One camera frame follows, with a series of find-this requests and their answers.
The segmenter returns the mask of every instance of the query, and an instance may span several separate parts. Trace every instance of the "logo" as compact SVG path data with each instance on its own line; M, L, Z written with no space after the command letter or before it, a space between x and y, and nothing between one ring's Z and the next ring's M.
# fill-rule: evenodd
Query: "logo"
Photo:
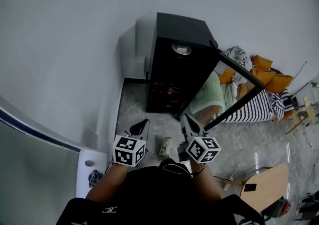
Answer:
M102 213L104 214L115 214L116 211L114 211L114 209L117 207L107 207L104 209L104 211L102 211Z

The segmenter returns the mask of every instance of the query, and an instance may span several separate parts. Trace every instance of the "shoe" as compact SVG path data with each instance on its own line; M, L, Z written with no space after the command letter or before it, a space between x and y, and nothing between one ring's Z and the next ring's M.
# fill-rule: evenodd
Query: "shoe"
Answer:
M169 154L173 145L173 140L170 137L165 137L161 141L158 159L163 160L165 157L169 158Z

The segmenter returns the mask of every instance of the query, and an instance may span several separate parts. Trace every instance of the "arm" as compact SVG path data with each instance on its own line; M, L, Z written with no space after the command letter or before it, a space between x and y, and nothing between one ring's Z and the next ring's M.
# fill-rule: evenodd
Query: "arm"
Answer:
M190 160L190 165L193 172L199 171L203 166L202 164L197 164L193 159ZM205 166L205 168L200 173L194 175L193 178L200 196L206 202L214 204L225 197L223 189L214 179L208 166Z
M128 168L120 164L112 165L98 184L90 190L86 199L100 204L108 203L124 182Z

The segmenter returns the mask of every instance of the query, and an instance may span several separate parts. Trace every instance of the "black and white striped blanket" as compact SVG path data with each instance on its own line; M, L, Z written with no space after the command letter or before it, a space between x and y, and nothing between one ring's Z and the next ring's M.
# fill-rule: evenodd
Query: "black and white striped blanket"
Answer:
M255 122L274 119L281 120L284 113L293 110L287 89L277 94L263 90L242 109L234 112L223 122Z

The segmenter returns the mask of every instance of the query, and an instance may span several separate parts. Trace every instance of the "power strip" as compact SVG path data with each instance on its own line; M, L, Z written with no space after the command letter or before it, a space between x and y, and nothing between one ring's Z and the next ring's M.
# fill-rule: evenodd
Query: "power strip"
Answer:
M229 181L234 181L234 177L229 177L229 179L228 179ZM228 188L229 188L229 186L230 186L230 184L229 183L225 183L225 186L224 186L224 188L223 188L223 190L224 191L227 191L228 190Z

